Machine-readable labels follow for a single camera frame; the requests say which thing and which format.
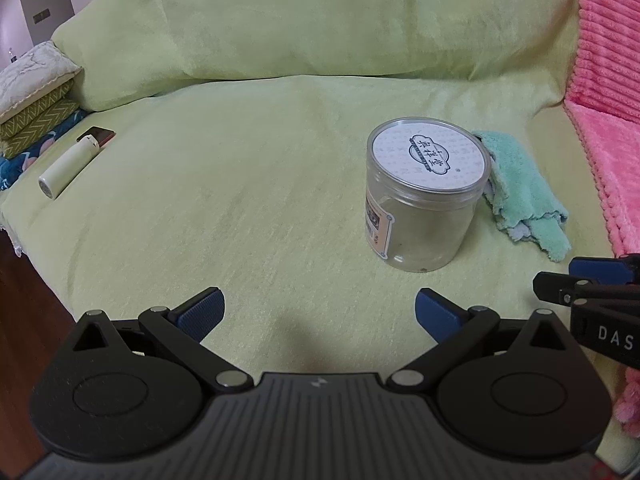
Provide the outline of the teal microfiber cloth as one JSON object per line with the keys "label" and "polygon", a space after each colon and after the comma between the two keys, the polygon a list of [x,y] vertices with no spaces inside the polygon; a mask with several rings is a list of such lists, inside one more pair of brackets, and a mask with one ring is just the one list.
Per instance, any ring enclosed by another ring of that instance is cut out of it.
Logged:
{"label": "teal microfiber cloth", "polygon": [[510,134],[477,131],[475,135],[491,159],[484,196],[497,228],[512,242],[533,242],[551,261],[563,261],[572,249],[564,231],[568,211],[533,157]]}

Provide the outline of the clear plastic jar white lid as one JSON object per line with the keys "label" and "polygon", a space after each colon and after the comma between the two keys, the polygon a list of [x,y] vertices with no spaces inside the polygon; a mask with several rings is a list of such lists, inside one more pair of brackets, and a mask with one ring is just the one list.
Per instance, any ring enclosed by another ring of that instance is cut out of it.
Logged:
{"label": "clear plastic jar white lid", "polygon": [[407,272],[446,266],[462,245],[490,172],[480,140],[450,122],[383,122],[367,140],[364,225],[371,249]]}

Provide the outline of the pink fleece blanket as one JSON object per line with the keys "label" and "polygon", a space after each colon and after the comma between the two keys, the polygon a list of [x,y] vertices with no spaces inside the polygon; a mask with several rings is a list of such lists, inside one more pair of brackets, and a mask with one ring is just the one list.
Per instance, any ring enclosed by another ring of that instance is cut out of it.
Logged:
{"label": "pink fleece blanket", "polygon": [[578,0],[565,93],[615,257],[639,251],[639,0]]}

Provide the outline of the white cylindrical bottle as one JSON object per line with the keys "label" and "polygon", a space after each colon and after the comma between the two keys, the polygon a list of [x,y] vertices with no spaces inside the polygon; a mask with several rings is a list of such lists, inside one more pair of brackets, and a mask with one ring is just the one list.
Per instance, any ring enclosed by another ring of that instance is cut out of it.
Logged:
{"label": "white cylindrical bottle", "polygon": [[94,136],[83,136],[43,171],[38,179],[40,190],[47,198],[55,200],[99,154],[100,149],[100,144]]}

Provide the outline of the dark smartphone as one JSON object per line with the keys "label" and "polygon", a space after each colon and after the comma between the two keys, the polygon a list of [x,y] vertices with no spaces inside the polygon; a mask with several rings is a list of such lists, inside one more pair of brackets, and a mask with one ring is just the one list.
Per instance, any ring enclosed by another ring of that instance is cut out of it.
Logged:
{"label": "dark smartphone", "polygon": [[93,141],[96,142],[96,145],[99,148],[104,148],[105,144],[107,144],[108,141],[111,141],[114,138],[115,133],[111,129],[93,126],[86,130],[83,134],[78,136],[77,142],[80,142],[87,136],[93,138]]}

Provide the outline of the blue floral blanket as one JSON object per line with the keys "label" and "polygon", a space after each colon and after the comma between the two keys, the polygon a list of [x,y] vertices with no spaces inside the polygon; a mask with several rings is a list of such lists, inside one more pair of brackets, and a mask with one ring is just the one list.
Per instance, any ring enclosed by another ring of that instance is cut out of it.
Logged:
{"label": "blue floral blanket", "polygon": [[6,159],[1,157],[0,178],[2,191],[14,185],[18,178],[21,177],[21,174],[32,166],[48,148],[55,144],[61,136],[64,136],[68,130],[82,122],[88,115],[89,113],[81,108],[75,110],[73,114],[47,132],[41,139],[30,144],[28,148],[25,148],[13,158]]}

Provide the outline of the light green sofa cover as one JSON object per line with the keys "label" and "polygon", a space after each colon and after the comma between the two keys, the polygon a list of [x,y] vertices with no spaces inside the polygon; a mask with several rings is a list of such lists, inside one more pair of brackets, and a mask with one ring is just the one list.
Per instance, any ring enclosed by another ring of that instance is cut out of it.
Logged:
{"label": "light green sofa cover", "polygon": [[479,203],[450,263],[393,268],[364,227],[370,132],[431,117],[513,136],[568,212],[573,252],[611,251],[562,99],[577,0],[92,0],[55,45],[82,74],[87,126],[115,135],[56,200],[40,174],[1,195],[1,232],[72,315],[134,318],[208,286],[209,349],[252,374],[388,374],[432,340],[431,287],[506,318],[538,307],[553,263]]}

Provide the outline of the green patterned cushion lower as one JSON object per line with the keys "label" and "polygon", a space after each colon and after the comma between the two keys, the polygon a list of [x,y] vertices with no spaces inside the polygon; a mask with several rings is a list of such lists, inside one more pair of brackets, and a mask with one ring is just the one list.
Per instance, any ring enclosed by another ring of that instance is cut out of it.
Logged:
{"label": "green patterned cushion lower", "polygon": [[71,99],[59,100],[40,113],[23,110],[1,125],[2,156],[10,159],[25,151],[78,110],[79,104]]}

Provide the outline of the green patterned cushion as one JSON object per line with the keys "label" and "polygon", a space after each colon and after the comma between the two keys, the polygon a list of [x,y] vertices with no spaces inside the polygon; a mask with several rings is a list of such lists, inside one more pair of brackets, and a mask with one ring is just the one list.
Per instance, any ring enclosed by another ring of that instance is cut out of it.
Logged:
{"label": "green patterned cushion", "polygon": [[73,79],[64,82],[54,88],[45,96],[26,106],[13,117],[6,119],[1,124],[1,139],[9,140],[14,136],[24,134],[27,139],[42,136],[53,127],[53,124],[60,120],[64,112],[51,112],[52,107],[64,99],[74,85]]}
{"label": "green patterned cushion", "polygon": [[25,151],[78,110],[79,104],[71,99],[59,100],[40,113],[23,110],[1,125],[2,156],[10,159]]}

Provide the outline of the green patterned cushion upper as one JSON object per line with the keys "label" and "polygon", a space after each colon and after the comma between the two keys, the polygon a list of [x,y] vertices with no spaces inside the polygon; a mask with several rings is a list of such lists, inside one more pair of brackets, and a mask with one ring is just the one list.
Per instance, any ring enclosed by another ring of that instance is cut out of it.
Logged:
{"label": "green patterned cushion upper", "polygon": [[45,96],[26,106],[13,117],[6,119],[1,124],[1,139],[9,140],[14,136],[24,134],[27,139],[42,136],[53,127],[53,124],[60,120],[64,112],[51,112],[52,107],[64,99],[74,85],[73,79],[64,82],[54,88]]}

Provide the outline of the white patterned pillow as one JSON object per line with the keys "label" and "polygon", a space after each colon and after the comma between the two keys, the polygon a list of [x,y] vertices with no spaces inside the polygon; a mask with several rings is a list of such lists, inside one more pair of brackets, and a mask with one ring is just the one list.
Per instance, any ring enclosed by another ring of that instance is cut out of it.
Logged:
{"label": "white patterned pillow", "polygon": [[1,72],[1,120],[5,122],[33,102],[72,80],[82,68],[55,47],[37,44]]}

